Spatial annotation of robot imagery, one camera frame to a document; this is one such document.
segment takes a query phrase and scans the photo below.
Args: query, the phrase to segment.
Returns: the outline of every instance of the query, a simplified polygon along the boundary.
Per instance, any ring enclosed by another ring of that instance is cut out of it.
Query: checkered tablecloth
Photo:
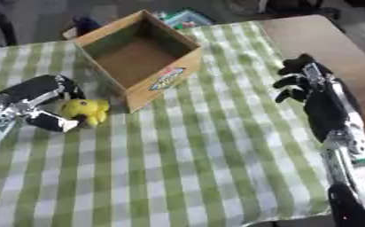
[[[281,60],[260,25],[186,31],[201,70],[96,129],[19,124],[0,145],[0,226],[240,226],[327,213],[300,106],[277,105]],[[0,49],[0,89],[40,74],[97,82],[72,43]]]

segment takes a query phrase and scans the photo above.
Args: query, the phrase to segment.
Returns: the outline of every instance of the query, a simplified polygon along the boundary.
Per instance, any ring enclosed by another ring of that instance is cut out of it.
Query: robotic hand
[[[293,98],[304,103],[310,128],[322,143],[337,226],[365,226],[365,123],[356,99],[344,82],[309,55],[283,65],[278,72],[283,78],[273,86],[288,88],[276,102]]]
[[[84,99],[81,89],[63,75],[41,75],[0,91],[0,143],[18,118],[50,131],[67,132],[80,121],[67,120],[39,106],[65,97]]]

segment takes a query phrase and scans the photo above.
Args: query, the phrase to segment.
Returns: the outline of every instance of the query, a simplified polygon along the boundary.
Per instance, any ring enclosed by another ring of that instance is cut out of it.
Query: floor
[[[4,12],[12,20],[21,44],[60,40],[62,30],[70,25],[71,19],[82,15],[90,15],[97,21],[106,23],[141,9],[151,12],[174,12],[190,7],[203,12],[217,23],[266,18],[252,15],[256,9],[254,0],[234,0],[245,3],[244,11],[228,1],[230,0],[0,0],[0,12]],[[343,0],[326,2],[328,6],[342,10],[339,25],[346,31],[346,35],[365,51],[365,9],[353,8]],[[333,226],[329,216],[278,224],[280,227]],[[272,225],[262,223],[254,226]]]

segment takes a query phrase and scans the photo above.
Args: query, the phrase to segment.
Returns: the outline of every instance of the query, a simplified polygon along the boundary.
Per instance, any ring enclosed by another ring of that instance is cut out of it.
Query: box label
[[[151,86],[150,90],[168,89],[173,81],[180,76],[185,69],[185,67],[167,68],[160,78]]]

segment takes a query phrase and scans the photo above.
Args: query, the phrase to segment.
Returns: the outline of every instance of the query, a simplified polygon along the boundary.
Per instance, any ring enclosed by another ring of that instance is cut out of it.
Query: robot finger
[[[299,76],[299,75],[284,77],[279,81],[275,82],[272,86],[276,89],[280,89],[282,87],[292,86],[292,85],[299,86],[306,93],[309,93],[310,91],[308,79],[305,78],[304,76]]]
[[[85,99],[83,91],[71,79],[63,75],[56,75],[56,80],[60,87],[64,87],[63,92],[68,93],[71,99]]]
[[[67,132],[79,124],[76,120],[67,120],[54,113],[49,113],[39,109],[28,114],[26,121],[28,124],[34,125],[38,128],[56,132]]]
[[[308,54],[301,54],[296,59],[287,59],[283,62],[284,68],[280,69],[278,73],[280,75],[286,74],[298,74],[301,73],[302,68],[304,65],[314,62],[314,58],[312,58]]]
[[[285,99],[287,98],[293,98],[299,102],[304,102],[307,99],[307,94],[305,91],[303,90],[297,90],[297,89],[292,89],[292,90],[283,90],[276,98],[275,98],[275,102],[276,103],[281,103],[283,101],[285,101]]]

